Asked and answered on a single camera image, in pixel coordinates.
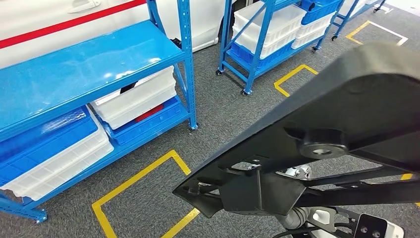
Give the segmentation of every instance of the white vehicle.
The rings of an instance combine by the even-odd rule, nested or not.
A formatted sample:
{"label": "white vehicle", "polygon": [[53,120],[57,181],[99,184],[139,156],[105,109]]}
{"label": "white vehicle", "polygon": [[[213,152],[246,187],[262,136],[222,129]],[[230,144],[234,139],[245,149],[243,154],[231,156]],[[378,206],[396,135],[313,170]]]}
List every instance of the white vehicle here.
{"label": "white vehicle", "polygon": [[[31,39],[42,35],[40,29],[136,2],[139,0],[0,0],[0,68],[148,19],[147,4],[142,4]],[[156,2],[167,36],[180,39],[177,0]],[[190,0],[194,51],[217,44],[224,3],[225,0]]]}

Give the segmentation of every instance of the blue plastic crate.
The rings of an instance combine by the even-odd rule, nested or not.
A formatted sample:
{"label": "blue plastic crate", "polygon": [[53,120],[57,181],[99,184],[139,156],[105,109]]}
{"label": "blue plastic crate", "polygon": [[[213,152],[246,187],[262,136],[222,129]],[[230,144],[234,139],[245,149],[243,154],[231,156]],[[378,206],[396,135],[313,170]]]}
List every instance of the blue plastic crate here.
{"label": "blue plastic crate", "polygon": [[138,136],[142,136],[145,132],[153,130],[157,125],[165,123],[165,121],[177,116],[181,113],[183,105],[178,96],[175,96],[163,103],[163,109],[148,118],[136,123],[135,120],[112,130],[108,123],[101,121],[107,133],[113,138],[117,144],[123,145]]}
{"label": "blue plastic crate", "polygon": [[[294,40],[290,43],[287,43],[287,45],[283,46],[279,50],[275,51],[271,55],[265,57],[264,59],[259,59],[257,63],[257,69],[261,69],[267,65],[269,65],[271,62],[277,60],[278,58],[282,57],[285,54],[290,53],[292,49],[292,44]],[[234,53],[237,57],[241,58],[245,63],[248,64],[248,68],[251,68],[252,60],[254,58],[254,54],[251,53],[247,48],[238,45],[237,43],[232,43],[232,48],[230,49],[232,53]]]}
{"label": "blue plastic crate", "polygon": [[338,10],[342,0],[302,0],[298,6],[308,13],[302,19],[302,25],[307,25],[323,16]]}
{"label": "blue plastic crate", "polygon": [[0,186],[98,130],[83,106],[0,142]]}

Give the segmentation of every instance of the shelving unit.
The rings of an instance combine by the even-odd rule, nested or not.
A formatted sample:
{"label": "shelving unit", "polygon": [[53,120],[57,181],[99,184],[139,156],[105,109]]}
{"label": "shelving unit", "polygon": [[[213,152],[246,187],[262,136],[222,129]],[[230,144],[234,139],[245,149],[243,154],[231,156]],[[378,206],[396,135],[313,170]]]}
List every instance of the shelving unit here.
{"label": "shelving unit", "polygon": [[332,24],[335,26],[338,26],[337,31],[335,32],[335,34],[331,37],[331,40],[334,41],[335,39],[338,38],[338,36],[340,35],[341,30],[343,29],[343,27],[346,25],[347,22],[349,22],[351,19],[355,18],[356,16],[364,13],[365,11],[373,8],[378,2],[380,2],[379,6],[373,9],[373,13],[376,13],[377,11],[379,11],[381,9],[381,7],[383,6],[383,4],[385,3],[386,0],[377,0],[374,3],[371,4],[365,4],[357,13],[355,13],[353,16],[350,16],[352,14],[352,11],[355,9],[357,3],[359,2],[359,0],[355,0],[355,2],[353,3],[352,7],[350,8],[349,12],[347,13],[347,15],[343,16],[341,14],[337,14],[337,18],[341,19],[342,22],[341,23],[337,23],[337,22],[333,22]]}
{"label": "shelving unit", "polygon": [[[265,65],[264,67],[257,69],[256,66],[260,60],[263,43],[265,40],[265,36],[267,34],[268,25],[271,21],[271,17],[273,13],[291,4],[295,4],[299,2],[299,0],[261,0],[261,1],[264,2],[264,5],[261,7],[261,9],[257,11],[257,13],[250,19],[248,24],[246,24],[231,41],[229,41],[229,28],[230,28],[230,19],[231,19],[231,12],[232,12],[232,0],[226,0],[226,3],[225,3],[225,12],[224,12],[224,18],[223,18],[223,31],[222,31],[222,39],[221,39],[221,46],[220,46],[220,59],[219,59],[218,69],[216,70],[216,75],[222,75],[222,73],[225,72],[225,67],[228,68],[230,71],[232,71],[234,74],[236,74],[240,79],[242,79],[246,83],[245,88],[242,90],[242,95],[244,96],[249,95],[252,92],[251,90],[252,84],[257,77],[261,76],[265,72],[269,71],[270,69],[276,67],[280,63],[294,56],[295,54],[297,54],[304,48],[313,44],[315,41],[318,41],[318,43],[316,46],[312,47],[313,52],[320,49],[320,46],[325,38],[325,35],[328,32],[329,27],[331,26],[330,25],[327,27],[323,36],[316,38],[315,40],[299,47],[298,49],[288,51],[286,54],[276,54],[276,52],[274,52],[273,54],[276,54],[278,57],[276,57],[275,60],[271,61],[269,64]],[[337,9],[340,9],[341,4],[342,4],[342,1],[340,2]],[[245,31],[245,29],[251,24],[251,22],[259,14],[261,14],[261,12],[264,9],[265,9],[265,13],[264,13],[263,21],[262,21],[261,32],[258,38],[257,47],[255,50],[253,59],[252,59],[252,64],[249,64],[249,63],[246,63],[243,59],[241,59],[237,55],[233,54],[231,47],[232,47],[233,42]],[[332,17],[331,23],[334,21],[336,14],[337,13],[335,13],[334,16]],[[229,64],[227,62],[228,57],[230,57],[233,61],[235,61],[242,68],[244,68],[249,73],[248,77],[241,74],[237,69],[235,69],[231,64]]]}
{"label": "shelving unit", "polygon": [[[114,150],[110,154],[37,201],[23,197],[22,202],[16,202],[0,191],[0,211],[42,222],[47,214],[36,207],[45,201],[185,120],[191,129],[197,129],[189,0],[178,0],[180,48],[166,37],[155,0],[147,4],[150,20],[0,69],[0,141],[171,65],[186,105],[177,98],[181,110],[175,117],[124,145],[111,139]],[[184,63],[184,77],[177,63]],[[117,77],[129,71],[133,73]]]}

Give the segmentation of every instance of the car door handle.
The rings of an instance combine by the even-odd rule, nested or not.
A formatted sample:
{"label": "car door handle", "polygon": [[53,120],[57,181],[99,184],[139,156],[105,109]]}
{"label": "car door handle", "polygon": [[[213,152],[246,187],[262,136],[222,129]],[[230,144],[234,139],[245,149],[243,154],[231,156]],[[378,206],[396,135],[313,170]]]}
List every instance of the car door handle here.
{"label": "car door handle", "polygon": [[88,0],[86,4],[70,8],[67,13],[78,13],[101,5],[99,0]]}

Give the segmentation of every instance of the red object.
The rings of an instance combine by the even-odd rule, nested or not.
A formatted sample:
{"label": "red object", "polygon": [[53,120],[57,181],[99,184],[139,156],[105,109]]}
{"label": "red object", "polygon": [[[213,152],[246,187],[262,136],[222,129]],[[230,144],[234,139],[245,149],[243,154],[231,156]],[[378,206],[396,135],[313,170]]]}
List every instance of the red object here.
{"label": "red object", "polygon": [[45,36],[45,35],[48,35],[57,31],[61,31],[61,30],[64,30],[73,26],[77,26],[77,25],[80,25],[89,21],[93,21],[93,20],[102,18],[104,16],[109,16],[111,14],[124,11],[124,10],[130,9],[132,7],[139,6],[145,3],[146,3],[146,0],[132,0],[132,1],[120,4],[118,6],[113,6],[102,11],[91,13],[86,16],[81,16],[81,17],[78,17],[69,21],[65,21],[56,25],[41,28],[35,31],[22,34],[22,35],[10,37],[10,38],[0,41],[0,49],[8,47],[8,46],[16,45],[25,41],[29,41],[29,40],[32,40],[41,36]]}
{"label": "red object", "polygon": [[144,120],[144,119],[146,119],[146,118],[150,117],[151,115],[153,115],[153,114],[155,114],[155,113],[157,113],[157,112],[159,112],[159,111],[162,111],[162,109],[163,109],[163,104],[160,104],[159,106],[157,106],[157,107],[155,107],[155,108],[150,109],[150,111],[148,111],[148,112],[146,112],[146,113],[144,113],[144,114],[142,114],[142,115],[138,116],[138,117],[136,118],[136,123],[138,123],[138,122],[140,122],[141,120]]}

